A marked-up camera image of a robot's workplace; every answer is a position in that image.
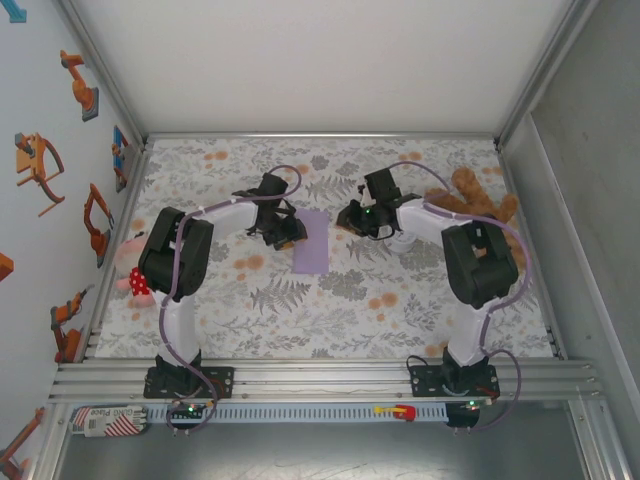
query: red clip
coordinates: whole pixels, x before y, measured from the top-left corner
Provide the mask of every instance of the red clip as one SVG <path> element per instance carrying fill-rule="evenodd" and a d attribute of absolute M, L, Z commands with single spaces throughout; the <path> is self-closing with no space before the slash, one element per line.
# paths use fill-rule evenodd
<path fill-rule="evenodd" d="M 393 412 L 393 417 L 407 422 L 413 422 L 416 419 L 416 407 L 411 405 L 396 405 L 396 408 L 402 408 L 404 412 Z"/>

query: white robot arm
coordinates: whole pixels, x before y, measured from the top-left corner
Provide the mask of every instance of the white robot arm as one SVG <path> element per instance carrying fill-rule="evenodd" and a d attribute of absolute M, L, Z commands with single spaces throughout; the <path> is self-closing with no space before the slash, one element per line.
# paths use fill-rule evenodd
<path fill-rule="evenodd" d="M 448 219 L 428 212 L 423 207 L 424 200 L 415 199 L 402 204 L 396 211 L 400 230 L 412 233 L 418 238 L 435 243 L 443 248 L 442 232 L 451 227 L 470 225 L 470 220 Z M 449 340 L 449 355 L 461 367 L 474 365 L 485 355 L 480 348 L 480 334 L 487 312 L 501 302 L 500 297 L 487 301 L 479 308 L 458 301 L 456 323 Z"/>
<path fill-rule="evenodd" d="M 202 215 L 200 218 L 213 225 L 211 241 L 220 240 L 231 233 L 250 230 L 258 219 L 258 205 L 253 202 L 234 203 Z M 153 290 L 152 295 L 160 305 L 166 292 Z M 195 295 L 188 295 L 178 301 L 170 300 L 165 312 L 167 338 L 174 350 L 187 363 L 193 362 L 200 353 L 196 339 L 194 297 Z M 176 367 L 180 366 L 165 345 L 160 346 L 159 355 L 165 362 Z"/>
<path fill-rule="evenodd" d="M 210 207 L 210 211 L 202 209 L 197 220 L 191 216 L 183 220 L 184 212 L 172 207 L 158 215 L 138 263 L 158 305 L 164 308 L 161 336 L 164 334 L 166 339 L 156 356 L 156 367 L 147 373 L 148 398 L 191 395 L 198 388 L 201 379 L 193 374 L 201 371 L 194 294 L 206 275 L 211 242 L 246 230 L 249 235 L 260 234 L 267 245 L 280 250 L 290 242 L 307 238 L 304 225 L 294 216 L 295 208 L 282 198 L 287 187 L 280 177 L 265 173 L 257 189 L 236 192 L 226 204 Z M 183 230 L 179 264 L 174 272 L 180 224 Z M 172 297 L 165 305 L 168 294 Z"/>
<path fill-rule="evenodd" d="M 458 299 L 456 327 L 443 354 L 442 373 L 449 391 L 465 391 L 478 373 L 486 371 L 488 359 L 481 338 L 487 315 L 518 279 L 504 234 L 487 222 L 455 215 L 446 218 L 425 210 L 423 198 L 401 194 L 389 168 L 364 178 L 361 200 L 351 200 L 337 224 L 377 240 L 380 228 L 389 226 L 392 235 L 412 233 L 442 247 L 449 285 Z"/>

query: purple sponge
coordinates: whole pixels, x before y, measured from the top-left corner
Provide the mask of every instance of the purple sponge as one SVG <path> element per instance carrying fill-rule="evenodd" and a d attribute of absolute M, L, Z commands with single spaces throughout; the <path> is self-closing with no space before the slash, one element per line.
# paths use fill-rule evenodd
<path fill-rule="evenodd" d="M 329 213 L 326 211 L 296 211 L 307 229 L 307 239 L 293 247 L 293 273 L 329 273 Z"/>

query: teddy bear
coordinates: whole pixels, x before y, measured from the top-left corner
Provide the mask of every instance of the teddy bear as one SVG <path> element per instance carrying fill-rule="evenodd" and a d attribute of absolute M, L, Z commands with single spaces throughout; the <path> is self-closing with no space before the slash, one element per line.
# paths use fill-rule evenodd
<path fill-rule="evenodd" d="M 133 305 L 137 308 L 150 307 L 155 304 L 151 290 L 147 286 L 147 280 L 138 268 L 138 261 L 146 243 L 147 236 L 140 233 L 120 245 L 114 259 L 116 271 L 120 276 L 125 277 L 116 280 L 116 288 L 119 290 L 131 289 Z"/>
<path fill-rule="evenodd" d="M 470 168 L 460 167 L 456 169 L 451 176 L 451 182 L 465 201 L 447 193 L 442 188 L 427 190 L 425 198 L 427 198 L 430 203 L 449 210 L 450 212 L 468 215 L 485 215 L 488 213 L 502 223 L 508 223 L 513 215 L 515 215 L 516 210 L 518 210 L 518 197 L 512 193 L 507 193 L 502 197 L 500 206 L 496 207 Z M 524 270 L 526 267 L 526 259 L 522 247 L 510 233 L 504 232 L 504 235 L 507 244 L 511 248 L 513 259 L 516 265 L 518 265 L 518 270 Z"/>

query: patterned mat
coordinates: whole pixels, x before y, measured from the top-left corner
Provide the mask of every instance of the patterned mat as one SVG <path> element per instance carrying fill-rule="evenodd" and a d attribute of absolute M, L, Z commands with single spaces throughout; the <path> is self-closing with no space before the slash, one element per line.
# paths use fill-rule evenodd
<path fill-rule="evenodd" d="M 363 176 L 399 159 L 424 162 L 450 179 L 469 166 L 494 201 L 506 192 L 491 141 L 233 138 L 158 140 L 152 148 L 129 237 L 150 231 L 159 211 L 192 211 L 256 187 L 263 172 L 296 165 L 304 183 L 290 200 L 327 210 L 331 224 L 357 196 Z M 394 169 L 403 193 L 437 186 L 415 168 Z M 289 182 L 291 172 L 283 173 Z M 417 242 L 391 254 L 383 242 L 330 229 L 330 273 L 291 273 L 292 250 L 275 252 L 261 238 L 237 233 L 214 243 L 196 297 L 204 357 L 404 358 L 438 356 L 451 336 L 455 298 L 442 251 Z M 133 309 L 114 289 L 102 325 L 98 357 L 154 357 L 158 309 Z M 548 357 L 551 349 L 538 301 L 529 289 L 493 317 L 492 347 L 518 356 Z"/>

